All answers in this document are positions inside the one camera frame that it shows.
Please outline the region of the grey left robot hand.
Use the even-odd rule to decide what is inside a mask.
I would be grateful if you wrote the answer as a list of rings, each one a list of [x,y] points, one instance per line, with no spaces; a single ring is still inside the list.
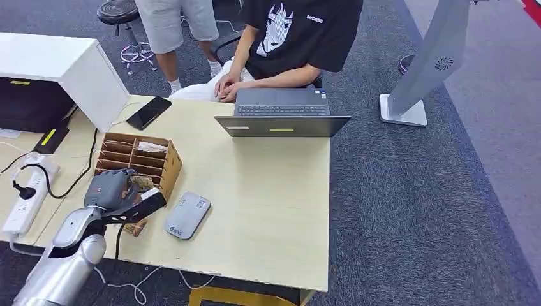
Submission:
[[[84,196],[84,207],[98,207],[111,212],[131,205],[139,192],[133,183],[133,168],[104,171],[93,177]]]

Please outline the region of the person's right hand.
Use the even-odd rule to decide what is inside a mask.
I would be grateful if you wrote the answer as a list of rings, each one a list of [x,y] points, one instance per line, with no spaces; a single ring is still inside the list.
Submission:
[[[239,73],[226,73],[224,74],[218,82],[215,84],[214,89],[214,95],[216,98],[222,99],[227,96],[225,93],[226,88],[229,85],[233,85],[234,83],[238,82],[240,80],[240,74]]]

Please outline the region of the person's left hand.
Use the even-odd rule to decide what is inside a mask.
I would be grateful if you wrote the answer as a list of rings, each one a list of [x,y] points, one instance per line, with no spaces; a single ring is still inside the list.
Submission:
[[[241,89],[250,88],[252,82],[236,82],[234,84],[227,85],[218,92],[218,98],[224,103],[234,103],[237,97],[237,93]]]

